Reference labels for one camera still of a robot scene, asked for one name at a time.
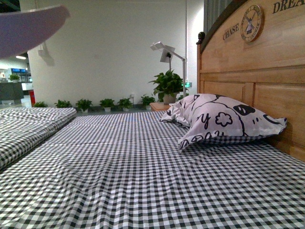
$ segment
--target gingham bedsheet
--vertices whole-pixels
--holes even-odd
[[[54,134],[74,108],[10,108],[0,111],[0,170]]]
[[[193,144],[162,112],[77,117],[0,173],[0,228],[304,228],[305,164]]]

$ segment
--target headboard finial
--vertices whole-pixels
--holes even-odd
[[[204,38],[205,38],[205,33],[204,32],[200,32],[198,34],[198,42],[196,44],[201,44],[203,42]]]

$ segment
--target potted plant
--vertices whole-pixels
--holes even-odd
[[[100,105],[105,109],[106,112],[109,112],[111,111],[111,108],[114,107],[113,102],[114,102],[113,99],[103,99],[100,100]]]
[[[65,101],[65,100],[58,100],[58,102],[54,104],[56,105],[57,108],[72,107],[70,101]]]
[[[83,113],[87,113],[88,109],[92,105],[92,101],[87,100],[87,99],[81,99],[81,100],[77,101],[76,105],[77,105],[78,108],[81,109],[81,111]]]
[[[183,96],[183,94],[182,94],[182,95],[179,96],[178,100],[181,100],[181,99],[183,99],[183,98],[184,98],[184,96]]]
[[[18,83],[18,80],[20,79],[20,77],[16,74],[12,74],[10,75],[9,79],[13,82],[13,83]]]
[[[132,102],[130,102],[129,98],[120,99],[118,104],[119,108],[123,108],[123,111],[128,111],[132,107]]]
[[[150,103],[154,103],[156,102],[155,98],[154,97],[150,97],[146,94],[144,94],[143,96],[141,96],[142,98],[142,103],[143,103],[143,106],[146,107],[146,110],[150,110],[151,109],[151,106],[150,106]]]
[[[42,101],[42,102],[36,102],[36,103],[34,104],[34,107],[48,107],[48,105],[46,105],[46,104],[44,103],[44,101]]]
[[[153,94],[158,94],[159,101],[164,101],[165,104],[175,103],[176,96],[183,91],[183,80],[173,70],[168,70],[165,74],[160,73],[155,75],[157,79],[150,81],[150,83],[158,84],[153,90]]]

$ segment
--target floor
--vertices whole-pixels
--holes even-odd
[[[0,110],[12,108],[12,107],[31,107],[31,98],[29,95],[25,95],[21,99],[21,104],[0,104]],[[77,116],[86,116],[86,115],[109,115],[109,114],[118,114],[118,113],[134,113],[134,112],[150,112],[151,110],[146,110],[142,107],[134,107],[129,109],[129,111],[123,111],[117,107],[112,108],[112,111],[105,112],[101,107],[93,107],[88,113],[82,113],[81,111],[77,112]]]

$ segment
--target windmill logo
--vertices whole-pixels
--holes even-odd
[[[253,5],[244,13],[241,23],[241,37],[245,42],[254,41],[264,25],[264,13],[261,7]]]

